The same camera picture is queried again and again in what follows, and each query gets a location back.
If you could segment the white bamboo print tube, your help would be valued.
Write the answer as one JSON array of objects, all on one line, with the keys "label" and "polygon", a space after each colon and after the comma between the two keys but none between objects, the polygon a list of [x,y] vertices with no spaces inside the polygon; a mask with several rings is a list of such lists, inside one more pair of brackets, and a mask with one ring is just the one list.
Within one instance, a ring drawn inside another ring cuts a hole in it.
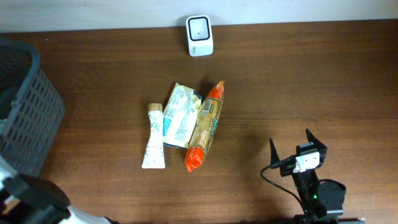
[{"label": "white bamboo print tube", "polygon": [[148,105],[148,117],[150,121],[150,136],[141,167],[143,169],[164,169],[162,105],[160,103],[150,103]]}]

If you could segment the white barcode scanner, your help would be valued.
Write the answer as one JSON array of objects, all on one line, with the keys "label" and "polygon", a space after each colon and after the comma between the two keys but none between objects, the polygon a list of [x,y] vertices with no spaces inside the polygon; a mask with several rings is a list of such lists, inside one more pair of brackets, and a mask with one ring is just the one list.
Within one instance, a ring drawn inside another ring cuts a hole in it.
[{"label": "white barcode scanner", "polygon": [[214,51],[211,21],[208,16],[190,16],[185,21],[188,52],[191,57],[211,55]]}]

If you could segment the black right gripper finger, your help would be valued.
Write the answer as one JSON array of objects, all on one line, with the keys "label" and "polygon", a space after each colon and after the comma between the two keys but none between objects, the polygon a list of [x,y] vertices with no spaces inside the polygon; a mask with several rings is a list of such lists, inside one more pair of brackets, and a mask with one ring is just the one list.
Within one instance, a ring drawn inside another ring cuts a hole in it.
[{"label": "black right gripper finger", "polygon": [[271,138],[269,139],[269,143],[270,143],[270,149],[271,149],[271,165],[276,166],[280,162],[279,155],[277,153],[274,142]]},{"label": "black right gripper finger", "polygon": [[312,143],[314,144],[314,146],[315,146],[317,149],[326,149],[326,146],[325,146],[320,140],[318,140],[318,139],[311,133],[311,131],[310,131],[309,129],[306,129],[305,132],[306,132],[308,141],[309,141],[309,142],[312,142]]}]

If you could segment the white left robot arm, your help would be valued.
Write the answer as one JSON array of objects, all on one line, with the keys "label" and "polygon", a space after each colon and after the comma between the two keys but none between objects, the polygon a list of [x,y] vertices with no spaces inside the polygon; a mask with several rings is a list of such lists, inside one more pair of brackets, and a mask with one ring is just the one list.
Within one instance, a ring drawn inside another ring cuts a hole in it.
[{"label": "white left robot arm", "polygon": [[91,224],[116,222],[71,205],[53,182],[24,175],[1,159],[1,223]]}]

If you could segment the dark grey plastic basket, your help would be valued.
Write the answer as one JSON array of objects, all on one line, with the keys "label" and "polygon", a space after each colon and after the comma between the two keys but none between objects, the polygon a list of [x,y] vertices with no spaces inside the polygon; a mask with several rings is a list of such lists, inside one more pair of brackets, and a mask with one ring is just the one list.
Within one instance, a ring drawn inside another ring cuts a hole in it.
[{"label": "dark grey plastic basket", "polygon": [[1,39],[1,157],[16,171],[39,176],[64,114],[39,51]]}]

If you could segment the cream yellow snack bag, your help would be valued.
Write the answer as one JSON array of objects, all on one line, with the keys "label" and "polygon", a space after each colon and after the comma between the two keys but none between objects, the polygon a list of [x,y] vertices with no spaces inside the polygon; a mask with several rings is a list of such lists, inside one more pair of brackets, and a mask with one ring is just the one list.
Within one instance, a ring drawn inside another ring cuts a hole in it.
[{"label": "cream yellow snack bag", "polygon": [[196,90],[175,84],[163,111],[164,146],[188,149],[201,100]]}]

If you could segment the orange spaghetti package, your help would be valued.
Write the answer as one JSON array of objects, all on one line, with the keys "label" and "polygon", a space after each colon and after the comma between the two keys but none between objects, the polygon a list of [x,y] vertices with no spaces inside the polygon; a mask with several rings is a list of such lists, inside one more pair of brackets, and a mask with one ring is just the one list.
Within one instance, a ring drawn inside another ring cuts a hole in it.
[{"label": "orange spaghetti package", "polygon": [[221,80],[207,94],[198,112],[197,121],[185,156],[189,172],[200,167],[210,150],[224,100],[224,80]]}]

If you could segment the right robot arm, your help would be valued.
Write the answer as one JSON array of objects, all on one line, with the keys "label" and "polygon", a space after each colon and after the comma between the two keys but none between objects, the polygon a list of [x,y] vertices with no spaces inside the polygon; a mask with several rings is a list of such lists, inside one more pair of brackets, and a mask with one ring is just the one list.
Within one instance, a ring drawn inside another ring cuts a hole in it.
[{"label": "right robot arm", "polygon": [[[363,218],[340,218],[343,215],[346,186],[335,180],[318,178],[316,169],[323,165],[327,147],[309,129],[305,132],[308,142],[299,144],[296,153],[286,159],[279,158],[273,140],[269,140],[271,162],[261,170],[262,179],[298,201],[303,214],[295,215],[294,223],[364,223]],[[279,169],[281,177],[291,176],[298,194],[265,177],[264,172],[268,169]]]}]

